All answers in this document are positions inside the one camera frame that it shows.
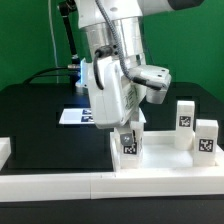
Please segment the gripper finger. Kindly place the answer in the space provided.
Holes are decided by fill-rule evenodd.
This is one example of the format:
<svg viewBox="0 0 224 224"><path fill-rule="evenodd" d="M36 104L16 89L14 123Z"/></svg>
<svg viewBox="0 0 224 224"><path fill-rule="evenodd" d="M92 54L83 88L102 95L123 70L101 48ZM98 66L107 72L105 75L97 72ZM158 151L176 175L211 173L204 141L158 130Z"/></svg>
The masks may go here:
<svg viewBox="0 0 224 224"><path fill-rule="evenodd" d="M121 127L119 136L123 146L131 146L134 143L133 131L129 127Z"/></svg>

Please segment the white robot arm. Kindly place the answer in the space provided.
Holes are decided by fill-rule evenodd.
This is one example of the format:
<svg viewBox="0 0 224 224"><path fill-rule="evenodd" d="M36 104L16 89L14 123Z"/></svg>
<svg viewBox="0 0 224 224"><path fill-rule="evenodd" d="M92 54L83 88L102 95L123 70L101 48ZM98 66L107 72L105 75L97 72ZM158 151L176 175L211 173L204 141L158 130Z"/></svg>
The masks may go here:
<svg viewBox="0 0 224 224"><path fill-rule="evenodd" d="M204 0L75 0L79 27L86 32L92 65L86 72L93 120L101 129L120 131L130 146L141 138L138 105L163 102L169 70L148 65L140 20L161 12L201 5Z"/></svg>

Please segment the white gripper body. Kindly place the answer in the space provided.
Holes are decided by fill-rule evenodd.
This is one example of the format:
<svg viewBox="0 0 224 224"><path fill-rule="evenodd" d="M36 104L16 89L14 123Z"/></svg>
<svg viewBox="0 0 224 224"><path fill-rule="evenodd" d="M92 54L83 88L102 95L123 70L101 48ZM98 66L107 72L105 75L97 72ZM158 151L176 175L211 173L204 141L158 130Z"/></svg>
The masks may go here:
<svg viewBox="0 0 224 224"><path fill-rule="evenodd" d="M123 126L146 95L146 88L127 79L120 63L112 57L93 61L88 91L93 120L99 129Z"/></svg>

